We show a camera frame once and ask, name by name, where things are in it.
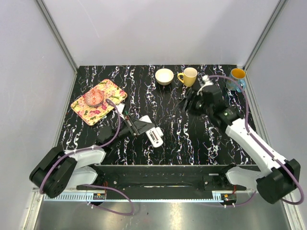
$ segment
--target wall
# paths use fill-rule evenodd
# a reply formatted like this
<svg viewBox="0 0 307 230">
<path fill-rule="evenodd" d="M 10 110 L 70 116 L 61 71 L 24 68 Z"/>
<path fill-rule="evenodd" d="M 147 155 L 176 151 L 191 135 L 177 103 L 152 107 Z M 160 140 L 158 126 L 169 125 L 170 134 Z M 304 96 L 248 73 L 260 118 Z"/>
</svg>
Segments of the wall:
<svg viewBox="0 0 307 230">
<path fill-rule="evenodd" d="M 0 223 L 18 229 L 32 169 L 52 147 L 73 72 L 33 0 L 0 7 Z"/>
<path fill-rule="evenodd" d="M 44 0 L 77 65 L 244 65 L 278 0 Z"/>
<path fill-rule="evenodd" d="M 273 148 L 301 164 L 307 193 L 307 1 L 288 1 L 250 68 L 255 92 Z M 307 202 L 299 207 L 307 223 Z"/>
</svg>

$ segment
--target black marble tabletop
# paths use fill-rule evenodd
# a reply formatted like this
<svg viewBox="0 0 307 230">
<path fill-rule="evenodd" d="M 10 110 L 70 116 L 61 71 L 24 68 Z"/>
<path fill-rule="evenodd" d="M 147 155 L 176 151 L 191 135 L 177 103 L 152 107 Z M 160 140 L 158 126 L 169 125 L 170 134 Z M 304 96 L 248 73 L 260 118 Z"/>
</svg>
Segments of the black marble tabletop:
<svg viewBox="0 0 307 230">
<path fill-rule="evenodd" d="M 114 153 L 112 164 L 254 164 L 237 143 L 208 121 L 207 115 L 194 116 L 176 109 L 176 104 L 187 92 L 187 88 L 177 79 L 177 73 L 187 67 L 197 69 L 199 81 L 206 74 L 229 76 L 231 69 L 236 68 L 235 65 L 82 66 L 70 104 L 102 80 L 110 79 L 128 94 L 125 109 L 132 116 L 140 118 L 148 115 L 162 129 L 164 143 L 161 147 L 153 148 L 145 134 L 138 138 L 126 138 L 117 144 L 118 150 Z M 168 68 L 174 73 L 174 80 L 168 86 L 161 86 L 155 81 L 154 74 L 161 68 Z M 226 90 L 223 79 L 214 82 L 223 89 L 225 101 L 244 114 L 243 95 Z M 91 146 L 95 143 L 99 128 L 112 126 L 115 129 L 117 119 L 113 111 L 94 126 L 88 126 L 69 105 L 59 144 L 67 150 Z M 255 128 L 251 115 L 249 124 Z"/>
</svg>

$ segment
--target floral tray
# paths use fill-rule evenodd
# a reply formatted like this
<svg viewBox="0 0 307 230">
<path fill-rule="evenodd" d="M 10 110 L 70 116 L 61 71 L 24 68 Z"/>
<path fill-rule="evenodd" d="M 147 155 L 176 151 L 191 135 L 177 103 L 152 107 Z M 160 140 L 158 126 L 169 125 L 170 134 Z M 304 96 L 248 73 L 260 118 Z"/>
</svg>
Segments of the floral tray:
<svg viewBox="0 0 307 230">
<path fill-rule="evenodd" d="M 127 97 L 127 94 L 109 79 L 103 80 L 96 85 L 94 89 L 99 89 L 104 92 L 105 98 L 102 105 L 90 107 L 85 103 L 83 96 L 79 97 L 71 104 L 73 111 L 75 111 L 89 126 L 96 124 L 101 118 L 114 109 L 114 107 L 106 102 L 107 98 L 115 104 L 119 104 Z"/>
</svg>

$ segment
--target blue and yellow mug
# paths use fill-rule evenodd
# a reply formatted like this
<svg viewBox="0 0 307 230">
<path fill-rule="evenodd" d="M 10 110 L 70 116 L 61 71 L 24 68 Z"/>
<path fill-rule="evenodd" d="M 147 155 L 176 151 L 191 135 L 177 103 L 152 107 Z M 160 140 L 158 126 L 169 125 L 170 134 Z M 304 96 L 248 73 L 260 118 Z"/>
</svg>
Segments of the blue and yellow mug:
<svg viewBox="0 0 307 230">
<path fill-rule="evenodd" d="M 229 77 L 235 80 L 239 85 L 241 85 L 243 90 L 246 88 L 246 83 L 244 80 L 245 78 L 244 70 L 238 68 L 233 69 L 231 70 Z M 236 86 L 236 84 L 234 84 L 230 80 L 227 80 L 226 88 L 228 88 L 229 90 L 237 90 L 238 92 L 241 92 L 241 90 Z"/>
</svg>

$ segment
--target yellow mug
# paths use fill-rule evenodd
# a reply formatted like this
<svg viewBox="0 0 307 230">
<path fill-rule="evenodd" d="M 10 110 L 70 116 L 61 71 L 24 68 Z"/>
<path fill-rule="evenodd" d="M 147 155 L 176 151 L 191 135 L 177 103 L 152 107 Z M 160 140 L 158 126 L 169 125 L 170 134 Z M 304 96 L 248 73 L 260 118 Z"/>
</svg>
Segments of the yellow mug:
<svg viewBox="0 0 307 230">
<path fill-rule="evenodd" d="M 197 70 L 192 67 L 186 68 L 183 73 L 179 73 L 177 77 L 185 86 L 190 87 L 197 78 Z"/>
</svg>

